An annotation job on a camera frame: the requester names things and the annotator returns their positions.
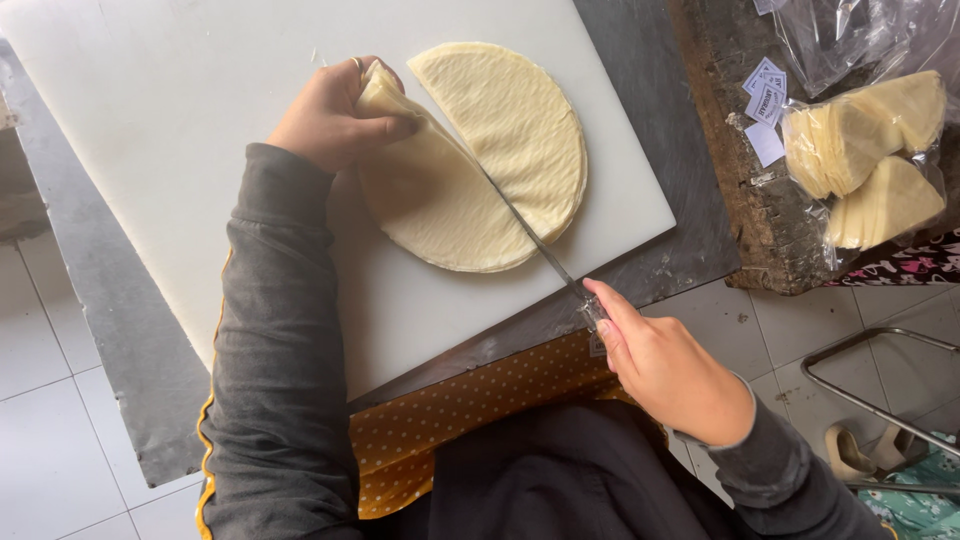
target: shoe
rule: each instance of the shoe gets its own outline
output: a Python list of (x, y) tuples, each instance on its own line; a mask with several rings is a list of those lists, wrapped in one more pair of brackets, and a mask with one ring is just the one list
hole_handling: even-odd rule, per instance
[(916, 439), (910, 431), (891, 424), (870, 452), (870, 459), (877, 469), (889, 473), (922, 460), (927, 454), (927, 448), (926, 441)]
[(827, 454), (830, 470), (845, 481), (863, 480), (876, 473), (876, 465), (860, 452), (853, 433), (839, 424), (827, 430)]

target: knife blade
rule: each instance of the knife blade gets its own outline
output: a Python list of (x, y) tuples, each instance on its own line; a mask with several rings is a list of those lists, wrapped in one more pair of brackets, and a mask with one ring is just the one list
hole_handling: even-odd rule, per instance
[(546, 247), (546, 244), (544, 244), (543, 241), (540, 240), (540, 237), (537, 236), (537, 233), (535, 233), (533, 228), (530, 227), (530, 224), (527, 223), (527, 220), (523, 219), (523, 216), (520, 215), (520, 212), (516, 210), (516, 207), (514, 207), (514, 204), (510, 202), (510, 199), (508, 199), (507, 196), (503, 194), (503, 191), (500, 191), (500, 186), (493, 181), (493, 178), (490, 176), (490, 173), (488, 173), (487, 170), (484, 169), (479, 162), (477, 163), (477, 166), (480, 167), (481, 171), (483, 171), (484, 176), (487, 177), (487, 181), (490, 182), (490, 184), (493, 186), (493, 189), (496, 190), (497, 195), (499, 195), (500, 198), (503, 199), (503, 202), (507, 204), (507, 208), (509, 208), (510, 211), (514, 214), (516, 221), (520, 223), (520, 227), (522, 227), (523, 230), (527, 232), (527, 235), (530, 236), (530, 239), (533, 240), (534, 244), (537, 245), (537, 249), (540, 250), (540, 254), (543, 255), (544, 258), (546, 258), (547, 262), (550, 263), (550, 266), (553, 266), (554, 271), (556, 271), (557, 275), (560, 276), (560, 278), (564, 280), (566, 285), (573, 290), (573, 293), (576, 294), (581, 300), (584, 301), (584, 303), (577, 308), (577, 312), (580, 313), (580, 315), (584, 318), (584, 320), (587, 321), (588, 330), (596, 331), (597, 321), (599, 321), (600, 319), (610, 318), (607, 315), (607, 312), (603, 309), (603, 306), (600, 304), (600, 299), (597, 298), (595, 294), (588, 291), (587, 288), (584, 287), (582, 283), (577, 282), (576, 280), (570, 277), (570, 274), (568, 274), (566, 270), (564, 270), (564, 267), (560, 264), (557, 258), (554, 257), (553, 253), (550, 251), (550, 248)]

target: plastic wrap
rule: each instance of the plastic wrap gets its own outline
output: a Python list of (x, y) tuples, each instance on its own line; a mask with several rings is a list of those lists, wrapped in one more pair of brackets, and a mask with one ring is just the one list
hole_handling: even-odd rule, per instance
[[(872, 81), (936, 69), (956, 100), (958, 13), (960, 0), (789, 0), (774, 11), (774, 21), (784, 55), (810, 97), (878, 61)], [(953, 112), (950, 119), (960, 120)]]
[(891, 239), (908, 244), (943, 213), (946, 193), (935, 161), (946, 110), (944, 82), (935, 71), (821, 104), (785, 106), (787, 169), (819, 200), (807, 213), (821, 226), (831, 267), (845, 258), (844, 250)]

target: hand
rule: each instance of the hand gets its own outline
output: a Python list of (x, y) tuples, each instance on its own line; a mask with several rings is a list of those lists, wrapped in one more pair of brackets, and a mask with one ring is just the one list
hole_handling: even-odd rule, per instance
[(643, 317), (606, 283), (584, 279), (584, 286), (612, 319), (597, 324), (611, 371), (650, 416), (712, 446), (747, 436), (754, 424), (750, 390), (680, 321)]
[[(363, 57), (368, 68), (377, 57)], [(403, 90), (393, 69), (383, 64)], [(361, 152), (397, 142), (417, 131), (417, 123), (399, 116), (357, 119), (353, 105), (360, 97), (360, 70), (353, 60), (321, 67), (283, 114), (267, 144), (273, 144), (335, 173)]]

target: wooden table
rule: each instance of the wooden table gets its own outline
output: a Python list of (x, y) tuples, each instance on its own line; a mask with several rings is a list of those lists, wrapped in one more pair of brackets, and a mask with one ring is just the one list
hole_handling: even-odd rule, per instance
[[(754, 120), (743, 113), (750, 95), (740, 86), (763, 57), (790, 71), (773, 15), (758, 16), (753, 2), (743, 0), (666, 3), (743, 260), (743, 268), (727, 283), (797, 295), (900, 251), (901, 246), (887, 242), (830, 271), (816, 224), (804, 212), (809, 198), (790, 180), (784, 160), (766, 169), (760, 166), (743, 133)], [(809, 99), (789, 73), (788, 93), (800, 101), (818, 102), (862, 86), (870, 73), (870, 66), (858, 69), (816, 99)], [(918, 233), (915, 245), (960, 227), (958, 142), (960, 129), (947, 128), (939, 163), (947, 184), (947, 215), (939, 225)]]

